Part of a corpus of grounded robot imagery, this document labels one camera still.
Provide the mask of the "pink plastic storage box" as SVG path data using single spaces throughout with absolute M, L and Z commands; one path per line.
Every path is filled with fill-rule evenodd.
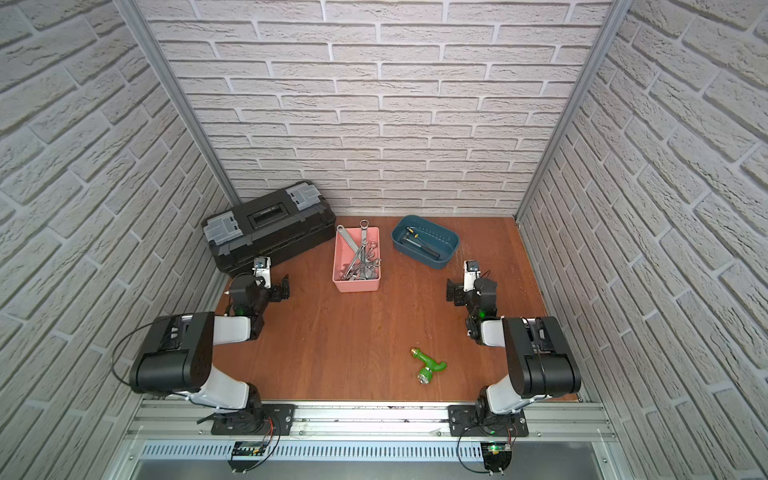
M 360 228 L 347 228 L 352 238 L 356 242 L 360 242 Z M 335 244 L 334 244 L 334 260 L 332 270 L 332 280 L 337 289 L 341 293 L 362 293 L 373 292 L 379 289 L 381 281 L 381 259 L 379 249 L 379 229 L 377 227 L 369 226 L 367 230 L 367 246 L 368 246 L 368 279 L 367 280 L 348 280 L 344 281 L 340 279 L 340 271 L 343 266 L 352 257 L 352 252 L 349 250 L 345 242 L 341 239 L 340 235 L 336 232 Z

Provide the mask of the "large silver adjustable wrench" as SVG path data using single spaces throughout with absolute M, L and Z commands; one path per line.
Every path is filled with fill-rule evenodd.
M 347 267 L 350 264 L 350 262 L 353 260 L 353 258 L 355 257 L 355 254 L 357 253 L 358 247 L 359 247 L 360 242 L 361 242 L 361 238 L 360 238 L 360 242 L 356 242 L 352 238 L 352 236 L 349 233 L 348 229 L 346 227 L 344 227 L 343 225 L 338 225 L 336 227 L 336 230 L 337 230 L 337 233 L 340 235 L 341 239 L 345 242 L 345 244 L 347 245 L 349 250 L 352 252 L 351 259 L 347 262 L 347 264 L 345 266 L 343 266 L 341 268 L 341 271 L 340 271 L 340 279 L 344 280 L 344 281 L 348 281 L 346 279 Z

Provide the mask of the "silver 22 combination wrench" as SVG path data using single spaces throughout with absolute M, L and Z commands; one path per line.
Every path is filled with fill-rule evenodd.
M 347 280 L 355 280 L 363 278 L 368 279 L 368 246 L 367 246 L 367 230 L 369 227 L 369 221 L 364 219 L 360 221 L 361 229 L 361 242 L 358 247 L 355 257 L 350 262 L 346 271 Z

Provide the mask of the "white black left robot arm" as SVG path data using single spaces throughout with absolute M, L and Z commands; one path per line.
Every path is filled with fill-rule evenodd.
M 238 275 L 229 286 L 229 296 L 226 315 L 207 311 L 161 316 L 126 334 L 119 346 L 147 331 L 128 378 L 118 381 L 135 393 L 180 396 L 225 414 L 259 409 L 257 388 L 215 367 L 213 350 L 217 345 L 257 340 L 268 305 L 290 297 L 290 277 L 273 285 L 264 275 Z

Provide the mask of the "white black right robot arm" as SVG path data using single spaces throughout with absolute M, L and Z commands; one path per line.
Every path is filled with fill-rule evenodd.
M 478 277 L 471 286 L 446 282 L 446 300 L 467 308 L 467 335 L 476 343 L 505 350 L 507 374 L 484 387 L 475 404 L 478 422 L 519 414 L 526 406 L 575 394 L 582 375 L 558 320 L 498 314 L 497 283 Z

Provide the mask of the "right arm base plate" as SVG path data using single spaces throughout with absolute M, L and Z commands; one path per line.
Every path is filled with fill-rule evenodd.
M 455 404 L 447 407 L 448 426 L 453 437 L 527 437 L 529 430 L 523 412 L 493 414 L 476 405 Z

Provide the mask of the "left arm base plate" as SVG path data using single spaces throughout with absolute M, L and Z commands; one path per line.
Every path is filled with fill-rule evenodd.
M 295 410 L 295 404 L 267 403 L 260 407 L 248 407 L 243 410 L 227 413 L 214 413 L 211 434 L 225 436 L 286 436 L 290 434 Z

